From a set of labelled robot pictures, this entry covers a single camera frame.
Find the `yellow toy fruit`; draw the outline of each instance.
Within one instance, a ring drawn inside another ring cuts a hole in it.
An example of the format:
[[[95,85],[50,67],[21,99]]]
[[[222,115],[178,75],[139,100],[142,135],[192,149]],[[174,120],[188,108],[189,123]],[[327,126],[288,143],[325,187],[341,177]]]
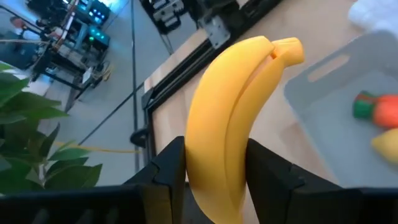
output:
[[[242,223],[250,130],[283,69],[303,60],[296,38],[253,37],[226,49],[201,78],[187,121],[187,173],[195,200],[216,224]]]
[[[374,138],[372,147],[388,161],[398,163],[398,128],[388,130]]]

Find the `white object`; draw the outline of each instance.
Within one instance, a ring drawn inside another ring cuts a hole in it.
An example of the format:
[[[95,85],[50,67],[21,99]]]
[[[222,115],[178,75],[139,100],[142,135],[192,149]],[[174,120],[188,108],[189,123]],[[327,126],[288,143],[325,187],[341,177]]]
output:
[[[358,0],[349,10],[348,19],[367,31],[387,30],[398,37],[397,0]]]
[[[91,75],[93,74],[93,67],[90,67],[84,74],[83,79],[81,81],[82,84],[85,84],[88,79],[90,79]]]
[[[15,32],[15,34],[18,34],[18,35],[19,35],[19,34],[22,33],[22,29],[16,28],[16,29],[14,30],[14,32]],[[32,31],[29,31],[29,30],[26,30],[26,31],[24,32],[24,35],[22,35],[22,37],[23,37],[25,40],[40,40],[40,36],[39,36],[39,35],[33,33]]]

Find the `metal bracket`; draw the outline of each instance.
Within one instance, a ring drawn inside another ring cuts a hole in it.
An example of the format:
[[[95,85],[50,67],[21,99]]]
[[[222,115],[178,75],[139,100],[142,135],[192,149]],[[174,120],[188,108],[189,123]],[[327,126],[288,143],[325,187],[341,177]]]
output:
[[[181,0],[174,0],[168,3],[166,6],[162,6],[161,9],[154,13],[154,19],[156,21],[163,20],[167,21],[170,17],[173,17],[175,12],[184,9],[184,4]]]
[[[210,20],[202,18],[199,20],[199,24],[206,30],[208,39],[215,49],[222,46],[231,37],[220,16],[212,17]]]

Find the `electronic equipment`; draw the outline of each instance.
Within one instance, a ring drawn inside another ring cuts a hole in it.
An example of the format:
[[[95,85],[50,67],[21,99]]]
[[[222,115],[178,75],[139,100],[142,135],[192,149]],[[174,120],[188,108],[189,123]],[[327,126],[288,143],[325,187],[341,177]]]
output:
[[[111,10],[98,0],[83,0],[79,2],[76,13],[83,22],[101,27],[108,20]]]
[[[109,47],[110,37],[95,26],[89,26],[87,38],[96,49],[106,50]]]

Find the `cable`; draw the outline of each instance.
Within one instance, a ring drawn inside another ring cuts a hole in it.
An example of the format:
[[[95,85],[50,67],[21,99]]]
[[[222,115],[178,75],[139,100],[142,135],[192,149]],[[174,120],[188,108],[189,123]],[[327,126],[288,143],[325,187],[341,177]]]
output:
[[[54,142],[56,146],[63,146],[65,143],[63,142]],[[78,149],[84,149],[87,151],[96,151],[96,152],[115,152],[115,153],[141,153],[138,150],[111,150],[111,149],[102,149],[99,147],[88,147],[88,146],[79,146],[77,144],[71,144],[68,146],[68,148],[78,148]]]
[[[132,2],[132,17],[134,18],[134,2]],[[139,89],[136,86],[137,80],[136,80],[136,49],[135,49],[135,32],[134,32],[134,22],[132,23],[132,43],[134,43],[132,45],[132,69],[133,69],[133,73],[132,73],[132,92],[124,99],[122,100],[122,102],[120,102],[120,104],[115,107],[115,109],[112,110],[112,112],[107,115],[107,117],[104,118],[104,120],[102,120],[90,133],[88,133],[88,135],[83,138],[78,145],[82,145],[85,141],[87,141],[87,139],[89,139],[90,137],[92,137],[92,135],[97,132],[97,130],[99,130],[99,128],[105,123],[107,122],[108,119],[110,119],[110,117],[112,117],[124,104],[126,104],[131,98],[133,99],[133,117],[134,117],[134,123],[133,123],[133,128],[134,128],[134,132],[138,129],[138,120],[137,120],[137,90]],[[136,154],[135,156],[135,170],[136,172],[139,171],[139,157],[138,154]]]
[[[172,46],[171,46],[169,37],[167,36],[167,34],[165,35],[165,36],[166,36],[166,39],[167,39],[168,42],[169,42],[169,44],[168,44],[168,43],[166,43],[166,41],[164,40],[164,38],[163,38],[164,35],[160,33],[159,29],[157,29],[157,31],[158,31],[159,36],[160,36],[160,38],[162,39],[162,42],[163,42],[163,44],[164,44],[166,50],[168,51],[169,55],[172,55],[172,54],[174,53],[174,51],[173,51],[173,48],[172,48]]]
[[[172,54],[174,54],[173,45],[169,39],[169,35],[166,34],[165,36],[166,36],[167,43],[169,43],[170,50],[171,50]]]
[[[138,130],[138,100],[137,100],[137,69],[136,69],[136,28],[135,28],[135,20],[134,20],[134,2],[131,4],[131,12],[132,12],[132,22],[131,22],[131,38],[132,38],[132,115],[133,115],[133,130],[136,132]],[[135,150],[139,150],[138,146],[134,145]],[[134,156],[134,168],[136,172],[140,170],[139,168],[139,156],[135,154]]]

